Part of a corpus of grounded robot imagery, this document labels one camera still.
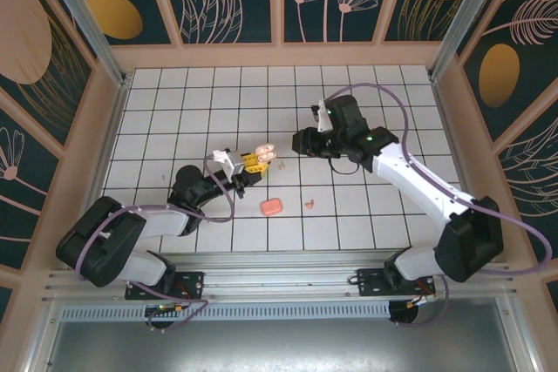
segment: white grid floor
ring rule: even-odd
[[[203,221],[187,237],[140,240],[162,253],[401,248],[437,241],[434,225],[394,186],[362,169],[333,173],[327,161],[291,151],[294,132],[315,126],[310,105],[348,85],[385,85],[407,105],[410,151],[459,187],[432,88],[423,66],[236,67],[141,69],[135,72],[103,194],[122,204],[164,204],[184,165],[202,168],[213,150],[252,152],[266,142],[278,159],[269,176],[235,196],[235,219]],[[377,89],[353,92],[369,126],[387,126],[400,137],[403,117]],[[284,170],[278,170],[283,162]],[[333,161],[352,172],[348,160]],[[280,198],[271,218],[260,203]],[[314,200],[312,209],[304,203]],[[208,216],[228,215],[224,197],[204,206]]]

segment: black mount plate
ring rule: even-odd
[[[188,295],[190,295],[190,299],[199,300],[203,292],[203,272],[176,272],[176,275],[174,276],[174,285],[168,292],[168,296],[187,299],[187,296],[184,295],[182,287],[186,289]],[[135,286],[127,287],[124,297],[128,301],[161,299]]]
[[[422,284],[433,294],[436,293],[432,277],[420,278]],[[390,282],[384,276],[384,269],[358,269],[356,284],[360,296],[413,296],[423,294],[424,291],[417,282],[403,282],[398,291],[391,288]]]

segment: gray floor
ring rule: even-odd
[[[193,321],[155,335],[142,323],[66,323],[51,361],[52,372],[515,370],[491,300],[453,300],[421,329],[386,319]]]

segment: orange object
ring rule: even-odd
[[[262,213],[266,217],[270,217],[271,215],[275,215],[282,211],[282,203],[279,198],[273,198],[272,200],[265,200],[262,202],[261,205]]]

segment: metal vent grate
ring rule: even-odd
[[[307,320],[330,318],[389,317],[388,301],[354,302],[298,302],[276,304],[219,304],[214,303],[194,317],[196,321],[219,320]],[[64,322],[109,322],[144,321],[146,306],[74,306],[65,307],[61,321]],[[154,321],[184,318],[194,308],[179,313],[165,313]]]

